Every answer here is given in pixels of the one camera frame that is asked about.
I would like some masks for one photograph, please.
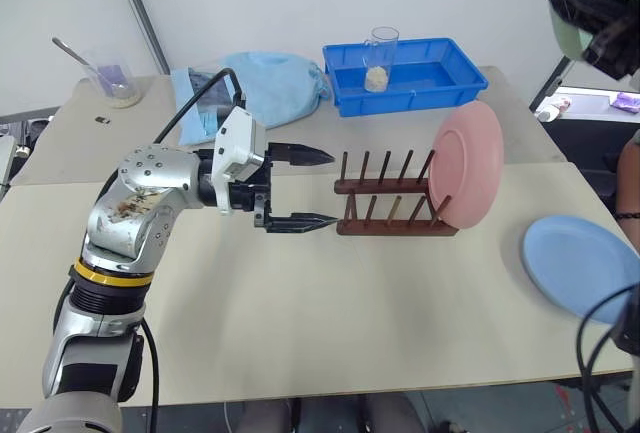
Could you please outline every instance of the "clear glass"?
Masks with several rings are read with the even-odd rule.
[[[112,108],[127,108],[142,95],[124,59],[113,48],[85,51],[81,56],[89,66],[82,68],[100,97]]]
[[[363,57],[367,68],[365,90],[380,93],[387,89],[399,36],[398,30],[390,26],[378,26],[371,30],[371,36],[365,41],[367,48]]]

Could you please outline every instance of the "yellow ring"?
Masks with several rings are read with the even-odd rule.
[[[76,272],[83,278],[86,278],[93,283],[99,283],[101,285],[107,286],[132,288],[136,286],[147,286],[151,283],[151,280],[153,280],[153,273],[149,274],[148,276],[135,278],[120,278],[117,276],[103,275],[96,271],[90,270],[89,268],[84,266],[79,259],[76,260],[73,267],[75,268]]]

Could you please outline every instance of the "table surface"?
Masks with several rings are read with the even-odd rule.
[[[502,126],[506,163],[565,161],[565,157],[540,126],[504,75],[495,67],[481,68],[489,88],[479,99],[496,112]],[[140,144],[149,143],[175,113],[169,77],[140,79],[143,99],[130,108],[111,109],[100,102],[87,81],[81,81],[71,99],[56,113],[13,185],[104,181],[118,163]],[[348,171],[360,168],[365,150],[369,164],[379,168],[385,150],[392,151],[389,168],[400,169],[409,149],[414,161],[424,160],[438,127],[451,108],[407,111],[386,115],[342,118],[331,102],[323,101],[312,115],[267,132],[269,141],[302,143],[321,148],[336,158],[351,154]],[[97,116],[111,120],[95,121]],[[176,144],[174,132],[167,139]],[[310,168],[277,165],[275,175],[336,172],[338,164]]]
[[[274,213],[340,215],[334,179],[274,178]],[[0,407],[41,398],[51,317],[99,188],[17,186],[0,203]],[[386,215],[385,201],[375,215]],[[413,204],[403,199],[399,214]],[[161,403],[577,376],[578,318],[540,293],[519,256],[526,228],[552,214],[626,241],[567,162],[505,166],[489,214],[453,238],[341,237],[333,227],[268,235],[249,214],[185,211],[147,296]],[[604,331],[588,328],[587,347]],[[629,367],[628,355],[607,347],[596,370]],[[150,398],[147,356],[128,404]]]

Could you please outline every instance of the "blue plate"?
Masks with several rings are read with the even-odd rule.
[[[640,281],[640,257],[601,226],[573,216],[549,216],[524,236],[524,265],[538,288],[554,303],[583,317],[598,301]],[[593,316],[613,324],[623,295]]]

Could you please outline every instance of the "blue bin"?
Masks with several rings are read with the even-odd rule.
[[[364,89],[367,46],[327,45],[322,49],[340,116],[459,106],[489,86],[482,73],[449,38],[398,42],[387,90]]]

